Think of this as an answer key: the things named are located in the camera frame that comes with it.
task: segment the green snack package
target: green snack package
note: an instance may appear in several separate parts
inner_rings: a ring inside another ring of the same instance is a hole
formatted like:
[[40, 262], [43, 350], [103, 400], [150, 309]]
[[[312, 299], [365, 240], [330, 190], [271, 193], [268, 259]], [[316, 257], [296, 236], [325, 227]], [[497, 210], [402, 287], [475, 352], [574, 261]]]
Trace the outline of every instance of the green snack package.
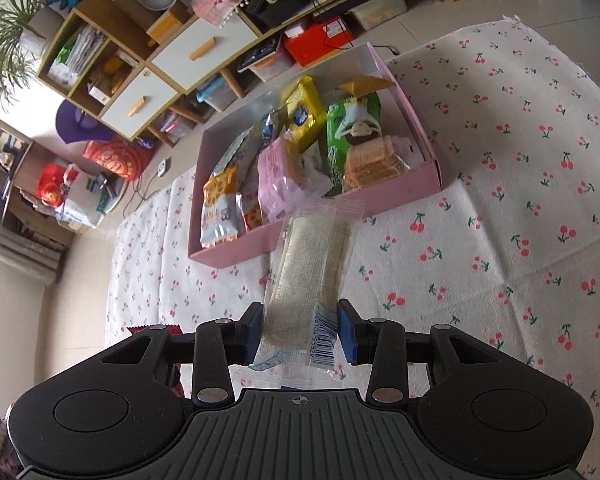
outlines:
[[347, 151], [377, 139], [380, 131], [380, 99], [376, 92], [333, 104], [327, 112], [327, 150], [333, 189], [329, 196], [342, 192], [342, 177]]

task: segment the plastic storage box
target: plastic storage box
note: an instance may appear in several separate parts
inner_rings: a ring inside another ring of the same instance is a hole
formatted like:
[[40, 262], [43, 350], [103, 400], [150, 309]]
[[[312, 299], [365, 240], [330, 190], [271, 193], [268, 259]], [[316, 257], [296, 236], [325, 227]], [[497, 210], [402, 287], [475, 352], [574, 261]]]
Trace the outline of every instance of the plastic storage box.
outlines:
[[404, 12], [407, 12], [404, 0], [369, 0], [350, 11], [365, 30], [371, 30]]
[[427, 134], [391, 71], [371, 44], [365, 43], [345, 50], [337, 56], [327, 58], [300, 73], [289, 72], [288, 75], [283, 75], [280, 81], [270, 86], [269, 91], [255, 99], [248, 100], [205, 129], [200, 143], [191, 203], [189, 258], [208, 266], [223, 268], [261, 254], [270, 253], [276, 248], [282, 229], [282, 220], [248, 231], [231, 242], [203, 249], [200, 245], [200, 225], [204, 202], [203, 186], [220, 157], [235, 137], [244, 131], [245, 125], [255, 124], [269, 110], [280, 108], [302, 76], [312, 76], [318, 92], [325, 95], [333, 91], [339, 84], [350, 81], [354, 76], [360, 74], [380, 76], [395, 84], [388, 89], [394, 101], [394, 109], [400, 115], [400, 120], [407, 124], [413, 142], [416, 143], [422, 154], [423, 162], [401, 176], [349, 191], [339, 197], [363, 200], [364, 214], [369, 216], [442, 190], [440, 165], [427, 139]]
[[240, 64], [238, 72], [249, 69], [261, 81], [266, 82], [289, 70], [295, 64], [296, 61], [282, 45], [282, 38], [278, 37], [247, 53]]
[[219, 112], [228, 108], [237, 98], [238, 96], [220, 74], [208, 79], [196, 90], [196, 99], [199, 103], [204, 101]]

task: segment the packaged snack bar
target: packaged snack bar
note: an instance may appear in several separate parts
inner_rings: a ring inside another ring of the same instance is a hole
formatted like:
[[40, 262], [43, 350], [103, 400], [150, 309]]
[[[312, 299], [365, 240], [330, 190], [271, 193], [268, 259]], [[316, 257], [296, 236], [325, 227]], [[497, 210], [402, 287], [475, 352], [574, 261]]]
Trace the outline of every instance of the packaged snack bar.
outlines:
[[238, 221], [235, 213], [236, 168], [212, 176], [203, 187], [200, 244], [206, 249], [235, 240]]
[[331, 180], [342, 191], [344, 163], [351, 146], [381, 136], [380, 99], [376, 92], [333, 104], [327, 114], [327, 147]]
[[302, 153], [315, 142], [327, 118], [311, 76], [300, 80], [286, 100], [286, 111], [286, 138]]
[[227, 168], [235, 167], [236, 189], [240, 189], [253, 159], [260, 151], [262, 142], [262, 122], [258, 121], [255, 126], [244, 130], [235, 138], [216, 164], [212, 176], [218, 176]]

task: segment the snack package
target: snack package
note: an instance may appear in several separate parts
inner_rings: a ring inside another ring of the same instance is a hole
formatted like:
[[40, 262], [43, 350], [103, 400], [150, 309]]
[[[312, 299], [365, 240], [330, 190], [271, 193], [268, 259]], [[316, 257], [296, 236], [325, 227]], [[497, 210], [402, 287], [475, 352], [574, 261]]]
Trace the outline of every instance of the snack package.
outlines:
[[262, 211], [258, 202], [258, 165], [249, 168], [242, 188], [235, 195], [238, 210], [238, 233], [240, 235], [262, 225]]
[[342, 190], [344, 163], [351, 146], [381, 136], [380, 99], [376, 92], [333, 104], [327, 113], [327, 147], [331, 180]]
[[216, 164], [211, 176], [218, 176], [224, 173], [227, 168], [235, 167], [235, 188], [240, 189], [247, 177], [253, 159], [260, 151], [262, 141], [262, 122], [258, 121], [255, 126], [244, 130], [235, 138]]
[[327, 113], [311, 76], [305, 75], [300, 80], [286, 100], [286, 111], [286, 138], [302, 153], [315, 142], [327, 120]]
[[278, 137], [258, 157], [258, 200], [269, 222], [282, 218], [308, 194], [324, 195], [330, 179], [310, 165], [302, 169], [296, 145]]
[[212, 176], [204, 185], [200, 245], [205, 249], [238, 237], [235, 214], [236, 167]]
[[315, 199], [285, 219], [265, 293], [262, 342], [250, 366], [267, 383], [258, 387], [338, 387], [328, 374], [335, 309], [363, 209], [361, 201]]
[[351, 146], [344, 164], [344, 190], [395, 178], [409, 169], [401, 139], [380, 137]]

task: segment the pink snack package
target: pink snack package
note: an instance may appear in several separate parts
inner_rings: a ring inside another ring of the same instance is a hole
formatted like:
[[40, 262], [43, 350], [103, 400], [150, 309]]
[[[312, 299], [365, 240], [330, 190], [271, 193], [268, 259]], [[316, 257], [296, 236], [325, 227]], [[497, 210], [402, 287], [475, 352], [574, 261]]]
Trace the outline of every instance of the pink snack package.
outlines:
[[283, 136], [258, 157], [258, 201], [269, 222], [291, 212], [308, 194], [322, 196], [331, 186], [331, 179], [314, 168], [302, 170], [298, 150]]

